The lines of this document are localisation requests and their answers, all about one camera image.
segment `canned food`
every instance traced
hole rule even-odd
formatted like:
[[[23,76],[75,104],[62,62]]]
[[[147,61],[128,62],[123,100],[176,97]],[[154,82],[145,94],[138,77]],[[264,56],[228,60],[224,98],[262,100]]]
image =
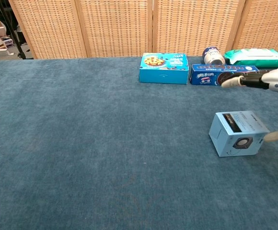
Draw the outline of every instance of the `canned food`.
[[[215,46],[207,47],[202,57],[204,59],[205,64],[212,64],[212,65],[224,65],[225,59],[219,52],[218,48]]]

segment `cardboard box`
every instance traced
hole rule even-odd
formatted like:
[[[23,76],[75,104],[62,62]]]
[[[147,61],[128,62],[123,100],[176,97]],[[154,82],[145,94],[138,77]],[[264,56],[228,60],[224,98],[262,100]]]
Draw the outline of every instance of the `cardboard box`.
[[[187,84],[189,66],[186,54],[144,53],[140,82]]]
[[[234,73],[259,71],[255,66],[194,64],[190,82],[193,85],[221,85]]]
[[[9,38],[9,37],[2,37],[1,40],[2,40],[3,44],[4,44],[7,48],[13,46],[13,40],[12,40],[11,38]]]
[[[252,111],[216,113],[209,136],[220,157],[257,154],[266,126]]]

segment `wicker panel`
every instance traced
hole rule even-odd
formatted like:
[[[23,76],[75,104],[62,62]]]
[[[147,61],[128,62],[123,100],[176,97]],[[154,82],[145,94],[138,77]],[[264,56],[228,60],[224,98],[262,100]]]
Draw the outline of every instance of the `wicker panel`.
[[[75,0],[10,0],[36,58],[83,58]]]
[[[232,47],[244,0],[155,0],[153,51],[202,55]]]
[[[234,48],[273,48],[278,51],[278,0],[249,0]]]
[[[91,57],[141,56],[151,51],[151,0],[77,0]]]

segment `blue box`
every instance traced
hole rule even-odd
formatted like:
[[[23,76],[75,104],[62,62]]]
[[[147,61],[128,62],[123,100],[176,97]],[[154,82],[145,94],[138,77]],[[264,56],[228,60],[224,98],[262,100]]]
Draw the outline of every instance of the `blue box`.
[[[209,136],[219,157],[257,154],[266,126],[252,111],[216,113]]]
[[[194,64],[190,82],[193,85],[221,85],[234,73],[259,71],[255,66]]]
[[[187,84],[189,66],[186,54],[144,53],[140,82]]]

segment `speaker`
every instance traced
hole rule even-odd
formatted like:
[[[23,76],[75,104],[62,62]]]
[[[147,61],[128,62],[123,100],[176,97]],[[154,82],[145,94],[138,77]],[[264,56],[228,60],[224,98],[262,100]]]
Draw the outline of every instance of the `speaker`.
[[[238,138],[233,145],[237,150],[248,149],[253,142],[253,138]]]

